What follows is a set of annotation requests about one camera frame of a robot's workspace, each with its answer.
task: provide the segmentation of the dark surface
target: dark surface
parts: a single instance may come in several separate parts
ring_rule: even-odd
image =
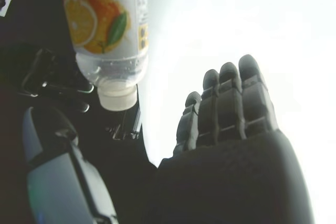
[[[64,71],[71,71],[72,49],[61,0],[12,0],[6,17],[0,17],[0,47],[14,42],[35,44],[59,54]],[[124,112],[104,110],[96,92],[83,95],[90,110],[83,114],[57,100],[17,95],[0,84],[0,217],[2,222],[34,223],[27,190],[27,167],[22,144],[22,119],[30,106],[55,106],[74,124],[83,155],[101,173],[120,223],[138,223],[148,180],[155,167],[148,162],[142,139],[114,141],[106,128],[121,124]],[[131,130],[137,104],[127,111],[124,130]]]

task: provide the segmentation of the plastic bottle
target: plastic bottle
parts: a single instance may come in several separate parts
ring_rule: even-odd
[[[77,64],[101,105],[133,107],[148,64],[147,0],[63,1]]]

